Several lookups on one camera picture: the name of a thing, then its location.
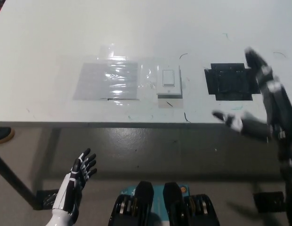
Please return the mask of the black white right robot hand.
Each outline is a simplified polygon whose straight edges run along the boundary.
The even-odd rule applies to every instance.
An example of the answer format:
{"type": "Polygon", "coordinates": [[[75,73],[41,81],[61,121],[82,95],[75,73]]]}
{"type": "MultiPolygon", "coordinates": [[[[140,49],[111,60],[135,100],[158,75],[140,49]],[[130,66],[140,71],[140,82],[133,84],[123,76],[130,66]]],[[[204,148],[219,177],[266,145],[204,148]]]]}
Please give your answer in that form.
{"type": "Polygon", "coordinates": [[[267,121],[261,122],[250,114],[242,116],[213,111],[212,115],[243,136],[263,142],[274,140],[279,146],[279,158],[292,159],[292,104],[271,66],[253,48],[245,49],[247,65],[255,71],[263,98],[267,121]]]}

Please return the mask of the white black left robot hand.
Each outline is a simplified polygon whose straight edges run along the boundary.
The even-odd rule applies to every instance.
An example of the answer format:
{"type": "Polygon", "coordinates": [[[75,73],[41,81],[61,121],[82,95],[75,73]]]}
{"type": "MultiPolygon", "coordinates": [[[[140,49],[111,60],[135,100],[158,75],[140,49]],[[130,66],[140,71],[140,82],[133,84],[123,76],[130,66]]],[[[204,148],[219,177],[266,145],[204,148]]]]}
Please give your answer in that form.
{"type": "Polygon", "coordinates": [[[73,215],[78,212],[82,191],[87,181],[97,172],[96,154],[86,149],[75,159],[70,171],[66,174],[52,209],[60,209],[73,215]]]}

